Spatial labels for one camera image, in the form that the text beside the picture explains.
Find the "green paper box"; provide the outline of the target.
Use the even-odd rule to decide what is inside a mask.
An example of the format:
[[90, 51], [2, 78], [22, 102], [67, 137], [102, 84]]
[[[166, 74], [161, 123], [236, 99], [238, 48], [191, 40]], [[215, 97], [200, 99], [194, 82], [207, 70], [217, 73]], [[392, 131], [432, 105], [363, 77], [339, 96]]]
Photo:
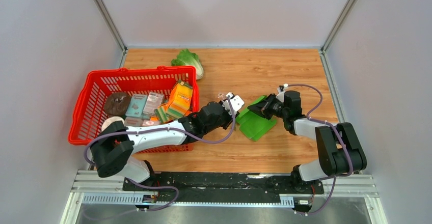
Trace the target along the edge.
[[240, 132], [242, 132], [246, 138], [257, 141], [276, 126], [277, 120], [262, 118], [251, 112], [247, 105], [237, 116], [236, 124]]

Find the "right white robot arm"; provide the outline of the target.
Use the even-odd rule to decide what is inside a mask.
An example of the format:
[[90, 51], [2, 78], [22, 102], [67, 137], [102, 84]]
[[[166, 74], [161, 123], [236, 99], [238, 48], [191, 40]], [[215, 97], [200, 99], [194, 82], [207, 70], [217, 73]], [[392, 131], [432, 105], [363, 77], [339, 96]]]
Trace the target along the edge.
[[248, 109], [267, 120], [278, 117], [292, 135], [316, 141], [318, 158], [294, 166], [290, 174], [291, 188], [298, 193], [321, 180], [348, 176], [367, 167], [354, 126], [349, 122], [332, 124], [307, 117], [303, 114], [300, 92], [288, 90], [270, 94]]

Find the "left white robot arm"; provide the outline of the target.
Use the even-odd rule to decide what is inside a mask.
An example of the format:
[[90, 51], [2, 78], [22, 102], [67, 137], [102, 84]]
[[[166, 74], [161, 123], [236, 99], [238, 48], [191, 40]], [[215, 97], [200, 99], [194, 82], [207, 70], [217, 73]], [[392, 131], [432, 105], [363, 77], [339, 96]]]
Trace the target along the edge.
[[240, 96], [228, 93], [224, 100], [210, 102], [198, 112], [167, 124], [131, 127], [122, 121], [114, 121], [86, 145], [85, 160], [96, 167], [101, 178], [121, 176], [149, 191], [155, 186], [156, 178], [151, 174], [150, 164], [135, 159], [135, 153], [162, 146], [203, 142], [203, 136], [215, 129], [234, 128], [235, 119], [244, 104]]

